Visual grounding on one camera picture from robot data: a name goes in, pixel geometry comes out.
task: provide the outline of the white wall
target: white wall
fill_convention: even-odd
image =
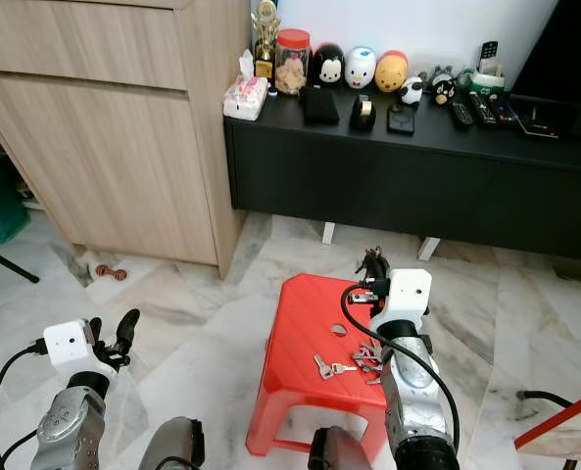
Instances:
[[[258,0],[251,0],[257,5]],[[557,0],[279,0],[281,27],[331,41],[346,52],[368,46],[408,54],[411,74],[445,62],[474,66],[480,46],[498,40],[507,87],[518,76]]]

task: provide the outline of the trophy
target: trophy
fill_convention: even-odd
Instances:
[[[272,81],[275,38],[281,19],[272,0],[261,0],[257,14],[251,13],[253,29],[258,34],[255,43],[255,75]]]

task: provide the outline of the television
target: television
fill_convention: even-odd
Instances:
[[[581,113],[581,0],[559,0],[510,93]]]

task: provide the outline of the remote control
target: remote control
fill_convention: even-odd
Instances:
[[[515,125],[516,117],[509,106],[508,100],[503,96],[491,95],[488,98],[488,107],[491,109],[497,123],[500,125]]]
[[[469,128],[475,124],[468,107],[462,101],[452,101],[449,108],[451,109],[451,116],[454,117],[458,127]]]
[[[497,41],[488,41],[482,44],[482,53],[479,56],[479,60],[482,59],[490,59],[491,57],[495,57],[497,55],[497,46],[499,42]]]
[[[470,98],[470,102],[473,105],[475,112],[477,113],[477,117],[483,125],[488,127],[497,125],[497,120],[484,103],[482,97],[479,96],[476,91],[469,91],[468,97]]]

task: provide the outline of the figurine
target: figurine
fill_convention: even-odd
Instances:
[[[437,66],[434,71],[434,77],[431,80],[432,93],[437,105],[444,105],[456,96],[456,80],[451,74],[451,66],[440,70]]]
[[[376,65],[377,57],[371,49],[356,47],[348,54],[345,80],[352,88],[364,88],[374,77]]]
[[[318,85],[337,85],[345,67],[345,55],[336,44],[323,44],[312,59],[311,81]]]
[[[418,108],[420,97],[423,96],[423,87],[426,78],[427,73],[422,71],[418,74],[418,76],[411,76],[406,81],[404,81],[401,90],[399,90],[401,101],[403,101],[406,105]]]
[[[375,83],[384,93],[392,93],[401,88],[408,76],[408,57],[401,51],[386,52],[375,71]]]

